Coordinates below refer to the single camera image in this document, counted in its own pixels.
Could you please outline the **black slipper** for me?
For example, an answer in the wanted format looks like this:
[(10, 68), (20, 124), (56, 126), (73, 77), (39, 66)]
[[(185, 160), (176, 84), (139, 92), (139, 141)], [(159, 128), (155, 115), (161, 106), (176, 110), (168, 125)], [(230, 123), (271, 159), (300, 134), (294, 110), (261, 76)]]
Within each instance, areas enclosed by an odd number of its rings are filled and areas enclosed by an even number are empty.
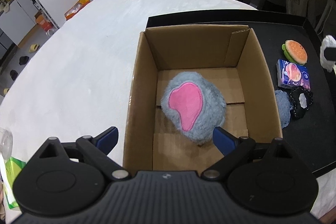
[(26, 65), (29, 62), (29, 59), (28, 56), (21, 56), (19, 58), (19, 65)]

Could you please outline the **yellow slipper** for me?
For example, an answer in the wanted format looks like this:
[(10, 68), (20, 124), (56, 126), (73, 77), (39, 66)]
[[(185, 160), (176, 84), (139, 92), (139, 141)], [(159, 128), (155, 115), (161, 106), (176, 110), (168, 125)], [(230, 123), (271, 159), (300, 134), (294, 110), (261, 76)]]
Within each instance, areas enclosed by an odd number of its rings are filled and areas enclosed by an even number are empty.
[(29, 48), (29, 53), (34, 53), (39, 49), (40, 45), (39, 44), (31, 44)]

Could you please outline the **clear plastic jar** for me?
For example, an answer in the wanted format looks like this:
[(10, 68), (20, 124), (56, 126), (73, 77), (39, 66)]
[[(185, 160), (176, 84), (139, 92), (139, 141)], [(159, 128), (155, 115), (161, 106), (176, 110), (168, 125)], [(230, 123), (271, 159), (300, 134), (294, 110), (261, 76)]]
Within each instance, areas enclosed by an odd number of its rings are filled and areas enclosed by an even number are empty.
[(13, 150), (13, 134), (4, 128), (0, 128), (0, 149), (3, 158), (8, 160)]

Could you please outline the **green box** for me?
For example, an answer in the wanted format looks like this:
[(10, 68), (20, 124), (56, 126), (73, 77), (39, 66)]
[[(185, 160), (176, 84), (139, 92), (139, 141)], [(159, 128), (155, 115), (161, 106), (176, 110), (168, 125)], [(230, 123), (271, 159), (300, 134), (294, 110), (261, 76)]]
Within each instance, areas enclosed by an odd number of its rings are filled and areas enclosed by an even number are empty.
[(13, 194), (13, 184), (15, 179), (21, 170), (26, 166), (26, 162), (21, 161), (17, 158), (10, 157), (9, 160), (5, 162), (6, 168), (6, 178), (5, 183), (5, 194), (7, 199), (7, 204), (11, 210), (19, 210), (18, 203)]

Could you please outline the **blue-grey knitted cloth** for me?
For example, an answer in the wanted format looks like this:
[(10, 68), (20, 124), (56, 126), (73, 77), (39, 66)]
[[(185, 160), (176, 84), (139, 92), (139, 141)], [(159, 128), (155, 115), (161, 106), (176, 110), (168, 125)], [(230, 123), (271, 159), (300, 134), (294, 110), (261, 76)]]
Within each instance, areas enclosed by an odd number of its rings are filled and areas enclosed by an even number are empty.
[(291, 110), (293, 108), (288, 93), (276, 90), (275, 92), (281, 128), (285, 128), (290, 123)]

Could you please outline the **black white crochet pouch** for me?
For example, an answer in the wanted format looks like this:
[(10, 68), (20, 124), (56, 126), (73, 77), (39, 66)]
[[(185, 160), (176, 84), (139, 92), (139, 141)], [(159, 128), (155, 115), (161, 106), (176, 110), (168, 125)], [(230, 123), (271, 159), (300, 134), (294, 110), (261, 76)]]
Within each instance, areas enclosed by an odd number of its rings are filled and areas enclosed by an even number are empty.
[(289, 92), (289, 99), (293, 106), (291, 115), (294, 119), (301, 119), (313, 104), (313, 93), (298, 86)]

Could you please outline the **black tray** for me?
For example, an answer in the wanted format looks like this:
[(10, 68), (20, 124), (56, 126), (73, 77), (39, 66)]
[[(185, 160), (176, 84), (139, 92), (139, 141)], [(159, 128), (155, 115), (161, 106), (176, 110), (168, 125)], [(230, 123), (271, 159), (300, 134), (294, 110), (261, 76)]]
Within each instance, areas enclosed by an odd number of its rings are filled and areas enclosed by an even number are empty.
[(292, 104), (291, 119), (283, 129), (285, 141), (315, 177), (335, 170), (335, 74), (321, 67), (321, 40), (308, 19), (259, 10), (207, 10), (151, 16), (147, 27), (184, 24), (239, 24), (253, 28), (279, 89), (277, 64), (285, 59), (282, 45), (299, 42), (307, 53), (306, 70), (293, 87), (283, 88)]

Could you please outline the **white soft object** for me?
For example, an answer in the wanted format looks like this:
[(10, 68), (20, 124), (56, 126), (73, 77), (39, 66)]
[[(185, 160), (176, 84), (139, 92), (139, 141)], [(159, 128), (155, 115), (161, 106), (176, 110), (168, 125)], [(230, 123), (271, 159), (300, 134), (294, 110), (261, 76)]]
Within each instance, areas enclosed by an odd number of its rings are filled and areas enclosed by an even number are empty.
[(326, 35), (320, 47), (320, 64), (328, 72), (332, 72), (335, 67), (335, 38)]

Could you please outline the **grey pink plush toy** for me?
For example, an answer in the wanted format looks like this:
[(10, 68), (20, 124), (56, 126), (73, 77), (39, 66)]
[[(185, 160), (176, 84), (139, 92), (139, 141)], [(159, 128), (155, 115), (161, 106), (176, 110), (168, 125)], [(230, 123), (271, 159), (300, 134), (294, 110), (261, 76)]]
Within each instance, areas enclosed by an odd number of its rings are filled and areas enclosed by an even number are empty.
[(181, 72), (167, 84), (161, 109), (183, 136), (204, 145), (214, 128), (224, 124), (227, 104), (220, 90), (201, 74)]

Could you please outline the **brown cardboard box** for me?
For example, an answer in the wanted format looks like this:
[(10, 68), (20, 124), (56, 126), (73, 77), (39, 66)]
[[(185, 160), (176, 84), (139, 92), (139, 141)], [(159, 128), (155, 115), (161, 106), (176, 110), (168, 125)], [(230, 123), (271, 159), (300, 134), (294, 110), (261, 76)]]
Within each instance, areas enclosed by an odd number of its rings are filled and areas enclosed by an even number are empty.
[(282, 136), (272, 79), (254, 30), (245, 25), (150, 27), (140, 33), (123, 165), (196, 170), (222, 158), (220, 126), (269, 143)]

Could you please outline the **hamburger plush toy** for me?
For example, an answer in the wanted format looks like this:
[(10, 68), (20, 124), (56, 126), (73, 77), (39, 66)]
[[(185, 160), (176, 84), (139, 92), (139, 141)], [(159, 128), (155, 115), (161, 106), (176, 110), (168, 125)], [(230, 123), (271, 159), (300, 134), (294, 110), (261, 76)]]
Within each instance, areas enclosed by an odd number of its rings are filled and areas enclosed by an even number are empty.
[(285, 57), (292, 63), (305, 65), (307, 63), (307, 53), (305, 48), (294, 40), (286, 40), (281, 46)]

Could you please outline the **white cabinet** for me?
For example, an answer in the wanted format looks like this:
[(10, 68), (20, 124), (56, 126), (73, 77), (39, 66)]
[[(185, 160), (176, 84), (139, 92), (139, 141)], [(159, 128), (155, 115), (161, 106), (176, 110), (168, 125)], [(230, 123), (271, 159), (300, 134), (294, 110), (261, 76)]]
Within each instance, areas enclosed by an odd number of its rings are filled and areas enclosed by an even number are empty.
[(1, 13), (1, 30), (18, 46), (35, 27), (38, 11), (32, 0), (12, 0), (9, 11)]

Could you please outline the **orange bag on floor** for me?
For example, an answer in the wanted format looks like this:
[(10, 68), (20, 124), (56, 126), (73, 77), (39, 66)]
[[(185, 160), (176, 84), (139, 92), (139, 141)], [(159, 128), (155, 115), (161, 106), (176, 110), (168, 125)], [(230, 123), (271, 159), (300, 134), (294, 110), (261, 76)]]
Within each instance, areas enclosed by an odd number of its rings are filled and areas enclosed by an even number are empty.
[(38, 24), (45, 32), (54, 28), (54, 25), (48, 20), (42, 11), (38, 11), (35, 14), (35, 23)]

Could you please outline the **blue tissue packet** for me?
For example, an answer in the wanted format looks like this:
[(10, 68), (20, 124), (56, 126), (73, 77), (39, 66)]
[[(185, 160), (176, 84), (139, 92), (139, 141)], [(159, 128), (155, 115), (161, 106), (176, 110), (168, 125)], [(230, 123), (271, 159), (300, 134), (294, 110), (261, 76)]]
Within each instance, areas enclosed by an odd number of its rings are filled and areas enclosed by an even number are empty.
[(278, 87), (294, 89), (301, 86), (308, 91), (311, 90), (310, 76), (305, 66), (278, 59), (276, 68)]

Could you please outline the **orange yellow box on floor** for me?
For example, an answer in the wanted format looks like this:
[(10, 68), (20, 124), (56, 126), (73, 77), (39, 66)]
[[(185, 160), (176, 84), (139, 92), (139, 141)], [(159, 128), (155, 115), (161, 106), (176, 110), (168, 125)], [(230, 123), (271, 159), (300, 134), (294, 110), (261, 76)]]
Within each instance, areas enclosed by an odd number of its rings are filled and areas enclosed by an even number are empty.
[(81, 9), (83, 9), (86, 5), (91, 3), (93, 0), (78, 0), (65, 14), (64, 17), (66, 20), (74, 17)]

